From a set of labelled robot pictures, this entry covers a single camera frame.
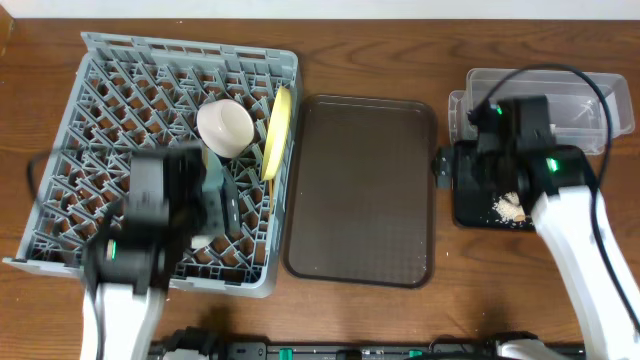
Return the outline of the white paper cup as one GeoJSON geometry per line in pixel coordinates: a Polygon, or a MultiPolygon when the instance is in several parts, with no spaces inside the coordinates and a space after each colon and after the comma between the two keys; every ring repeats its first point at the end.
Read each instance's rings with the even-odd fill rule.
{"type": "Polygon", "coordinates": [[[208,235],[196,235],[191,239],[191,247],[193,249],[200,249],[208,246],[214,238],[208,235]]]}

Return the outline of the light blue bowl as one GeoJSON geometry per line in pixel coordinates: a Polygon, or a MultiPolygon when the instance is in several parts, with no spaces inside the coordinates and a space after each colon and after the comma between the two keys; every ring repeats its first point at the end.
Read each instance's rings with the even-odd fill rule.
{"type": "Polygon", "coordinates": [[[204,193],[219,190],[224,184],[223,166],[218,156],[208,147],[203,150],[206,174],[202,184],[204,193]]]}

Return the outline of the white bowl with rice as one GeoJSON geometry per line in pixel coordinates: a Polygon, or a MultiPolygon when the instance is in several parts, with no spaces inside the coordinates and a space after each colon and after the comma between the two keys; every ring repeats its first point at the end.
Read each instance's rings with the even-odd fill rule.
{"type": "Polygon", "coordinates": [[[202,141],[224,158],[239,156],[253,141],[253,120],[235,100],[203,105],[196,114],[196,124],[202,141]]]}

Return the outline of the yellow plate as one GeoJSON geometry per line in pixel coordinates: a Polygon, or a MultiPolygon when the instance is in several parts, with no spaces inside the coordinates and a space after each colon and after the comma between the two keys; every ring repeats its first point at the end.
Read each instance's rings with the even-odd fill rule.
{"type": "Polygon", "coordinates": [[[292,95],[286,87],[280,87],[269,119],[263,154],[261,179],[273,180],[280,167],[292,116],[292,95]]]}

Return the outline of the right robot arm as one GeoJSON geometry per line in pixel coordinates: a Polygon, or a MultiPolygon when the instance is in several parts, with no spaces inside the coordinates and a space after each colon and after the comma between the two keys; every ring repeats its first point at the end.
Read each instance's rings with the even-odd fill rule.
{"type": "Polygon", "coordinates": [[[579,320],[590,359],[639,356],[639,288],[614,238],[584,152],[556,142],[545,96],[485,100],[469,115],[474,140],[439,149],[434,173],[453,191],[466,227],[507,229],[498,199],[516,194],[550,250],[579,320]]]}

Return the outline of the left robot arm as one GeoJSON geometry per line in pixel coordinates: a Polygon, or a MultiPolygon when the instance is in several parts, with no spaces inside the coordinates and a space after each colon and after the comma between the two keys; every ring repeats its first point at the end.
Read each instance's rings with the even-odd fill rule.
{"type": "Polygon", "coordinates": [[[127,195],[83,248],[82,358],[145,358],[177,264],[239,228],[237,187],[202,142],[133,152],[127,195]]]}

